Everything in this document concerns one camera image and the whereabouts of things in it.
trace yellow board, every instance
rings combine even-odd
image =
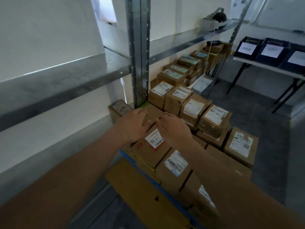
[[[125,158],[105,177],[148,228],[190,228],[188,219]]]

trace human arm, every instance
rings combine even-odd
[[[64,160],[0,208],[0,228],[64,228],[109,162],[127,143],[143,137],[146,111],[136,109],[117,120],[100,139]]]
[[[181,119],[165,113],[157,127],[188,161],[229,228],[304,228],[288,208],[211,157]]]

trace gray floor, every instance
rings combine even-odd
[[[240,86],[226,94],[230,83],[220,81],[210,99],[233,113],[230,123],[259,138],[251,181],[267,194],[284,204],[289,151],[291,106],[284,105],[276,114],[274,100]],[[117,196],[89,229],[145,228],[124,200]]]

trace right forearm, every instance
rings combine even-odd
[[[284,206],[227,169],[197,142],[189,141],[179,149],[230,228],[301,226]]]

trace human hand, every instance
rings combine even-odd
[[[124,144],[136,142],[144,137],[146,131],[151,126],[150,120],[142,125],[146,113],[147,111],[143,111],[142,108],[137,108],[116,121],[114,129]]]
[[[181,118],[165,112],[156,122],[157,128],[164,140],[177,150],[193,140],[189,127]]]

